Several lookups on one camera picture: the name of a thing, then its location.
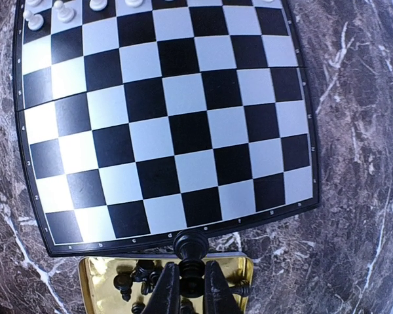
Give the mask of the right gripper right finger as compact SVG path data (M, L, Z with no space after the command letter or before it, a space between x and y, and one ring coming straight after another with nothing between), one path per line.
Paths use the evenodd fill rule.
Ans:
M241 313L217 261L206 263L203 313Z

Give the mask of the black white chess board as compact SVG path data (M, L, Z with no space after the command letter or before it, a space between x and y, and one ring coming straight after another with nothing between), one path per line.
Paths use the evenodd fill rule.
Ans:
M51 256L223 235L320 202L287 1L18 1L12 67Z

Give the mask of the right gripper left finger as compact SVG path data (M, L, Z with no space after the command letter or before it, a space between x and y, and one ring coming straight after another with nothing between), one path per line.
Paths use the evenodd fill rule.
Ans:
M173 262L168 262L143 310L143 314L179 313L179 288L179 266Z

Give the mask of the gold metal tray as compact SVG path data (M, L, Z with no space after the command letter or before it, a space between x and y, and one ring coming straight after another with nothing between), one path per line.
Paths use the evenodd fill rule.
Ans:
M162 268L168 262L179 263L174 254L119 254L117 256L87 256L79 262L79 279L87 313L131 313L136 302L146 304L151 295L141 293L141 283L132 284L129 301L123 300L113 280L118 273L132 273L138 260L151 260ZM215 260L230 287L252 284L253 261L241 252L209 253L202 260Z

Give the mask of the black chess piece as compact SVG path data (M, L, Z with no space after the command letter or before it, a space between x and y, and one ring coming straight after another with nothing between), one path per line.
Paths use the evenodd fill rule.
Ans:
M207 237L199 230L184 230L173 242L179 263L180 294L185 298L198 298L204 294L205 263L209 244Z

